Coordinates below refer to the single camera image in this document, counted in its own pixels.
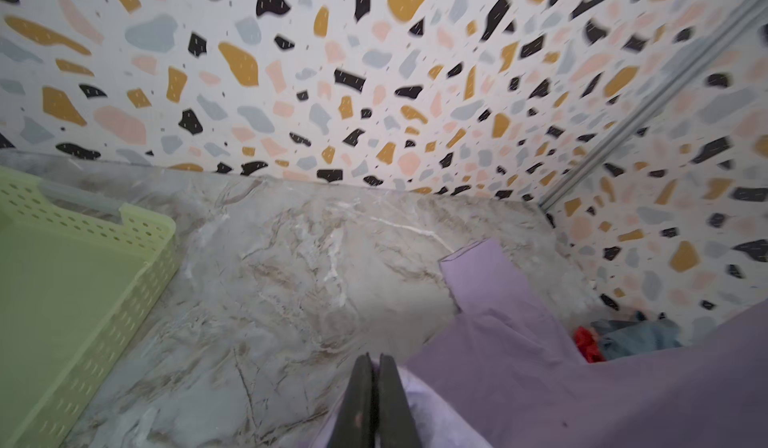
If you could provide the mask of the lilac t-shirt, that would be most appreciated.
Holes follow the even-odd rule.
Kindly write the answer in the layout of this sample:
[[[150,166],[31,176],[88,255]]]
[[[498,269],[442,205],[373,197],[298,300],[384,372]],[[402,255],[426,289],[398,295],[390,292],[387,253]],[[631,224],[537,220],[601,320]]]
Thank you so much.
[[[442,259],[459,308],[399,371],[426,447],[763,447],[767,306],[591,364],[495,240]]]

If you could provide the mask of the aluminium corner post right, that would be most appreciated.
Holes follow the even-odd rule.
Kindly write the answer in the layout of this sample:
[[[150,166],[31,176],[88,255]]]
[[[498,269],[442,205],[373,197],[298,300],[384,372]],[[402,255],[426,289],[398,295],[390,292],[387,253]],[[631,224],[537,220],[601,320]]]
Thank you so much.
[[[637,129],[657,116],[678,93],[689,85],[697,74],[708,68],[736,41],[742,33],[756,23],[767,9],[767,0],[744,0],[713,33],[688,50],[678,51],[664,66],[668,76],[660,83],[610,134],[597,144],[581,161],[538,201],[538,207],[547,211],[599,167],[608,156],[626,142]]]

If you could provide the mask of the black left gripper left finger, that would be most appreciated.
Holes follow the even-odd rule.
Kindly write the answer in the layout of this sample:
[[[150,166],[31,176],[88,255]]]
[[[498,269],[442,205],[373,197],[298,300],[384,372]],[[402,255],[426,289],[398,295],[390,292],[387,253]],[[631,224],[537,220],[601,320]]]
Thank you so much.
[[[329,448],[372,448],[375,446],[373,421],[374,369],[368,354],[354,363],[334,424]]]

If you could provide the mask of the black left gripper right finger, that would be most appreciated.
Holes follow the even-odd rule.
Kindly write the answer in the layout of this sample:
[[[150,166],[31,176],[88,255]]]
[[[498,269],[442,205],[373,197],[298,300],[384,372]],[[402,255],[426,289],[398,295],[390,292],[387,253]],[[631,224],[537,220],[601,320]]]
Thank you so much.
[[[395,359],[382,354],[377,375],[378,433],[382,448],[421,448]]]

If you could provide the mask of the red folded t-shirt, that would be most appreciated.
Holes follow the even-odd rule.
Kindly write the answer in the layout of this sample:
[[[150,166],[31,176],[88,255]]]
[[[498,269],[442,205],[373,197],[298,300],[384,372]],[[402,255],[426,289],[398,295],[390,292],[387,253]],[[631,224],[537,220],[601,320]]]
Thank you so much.
[[[605,361],[605,357],[598,346],[597,338],[592,331],[580,326],[574,331],[572,339],[578,351],[588,363]]]

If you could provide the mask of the light green plastic basket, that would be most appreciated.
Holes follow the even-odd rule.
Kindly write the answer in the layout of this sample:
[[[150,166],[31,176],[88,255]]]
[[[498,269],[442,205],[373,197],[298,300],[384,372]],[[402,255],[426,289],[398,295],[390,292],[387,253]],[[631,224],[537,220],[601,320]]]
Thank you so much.
[[[1,172],[1,443],[56,447],[178,269],[168,216]]]

